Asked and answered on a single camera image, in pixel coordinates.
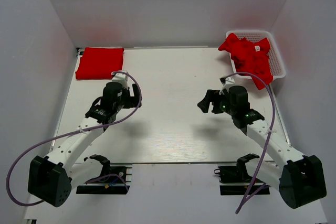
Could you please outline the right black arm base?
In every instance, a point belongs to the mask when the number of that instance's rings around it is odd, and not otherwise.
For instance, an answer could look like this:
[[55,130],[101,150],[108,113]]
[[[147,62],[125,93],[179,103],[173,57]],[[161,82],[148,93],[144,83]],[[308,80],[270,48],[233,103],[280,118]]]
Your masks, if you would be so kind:
[[259,158],[256,154],[247,154],[240,157],[234,165],[222,165],[214,170],[219,177],[221,196],[243,196],[251,182],[252,177],[248,175],[246,163]]

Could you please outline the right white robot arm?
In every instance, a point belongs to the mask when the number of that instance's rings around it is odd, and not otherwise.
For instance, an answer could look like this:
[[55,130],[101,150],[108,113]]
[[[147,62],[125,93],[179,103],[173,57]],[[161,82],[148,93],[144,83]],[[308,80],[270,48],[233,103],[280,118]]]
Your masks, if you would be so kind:
[[274,165],[263,162],[257,154],[237,160],[237,175],[247,182],[259,179],[279,191],[292,209],[324,198],[327,189],[321,161],[296,150],[277,133],[271,132],[265,118],[250,107],[247,90],[242,86],[225,85],[221,90],[207,90],[197,104],[203,113],[213,106],[212,113],[227,113],[234,125],[260,147],[266,148]]

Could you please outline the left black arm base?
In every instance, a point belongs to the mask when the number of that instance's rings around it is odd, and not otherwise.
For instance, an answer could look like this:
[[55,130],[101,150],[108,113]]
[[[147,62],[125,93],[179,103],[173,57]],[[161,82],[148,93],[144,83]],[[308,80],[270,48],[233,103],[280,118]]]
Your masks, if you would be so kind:
[[89,183],[80,185],[76,189],[77,195],[126,195],[130,188],[131,168],[112,165],[104,156],[92,155],[84,161],[98,161],[101,165],[100,174],[89,179]]

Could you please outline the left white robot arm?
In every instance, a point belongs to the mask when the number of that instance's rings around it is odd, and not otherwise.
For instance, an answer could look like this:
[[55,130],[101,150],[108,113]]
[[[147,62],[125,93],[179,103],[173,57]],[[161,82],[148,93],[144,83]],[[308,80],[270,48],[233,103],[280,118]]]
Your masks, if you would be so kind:
[[111,81],[96,98],[78,126],[78,133],[68,136],[45,157],[36,156],[30,163],[28,192],[54,207],[61,206],[71,191],[84,183],[104,182],[111,177],[111,162],[93,154],[77,164],[81,154],[111,126],[121,109],[141,106],[138,84],[128,87],[125,81]]

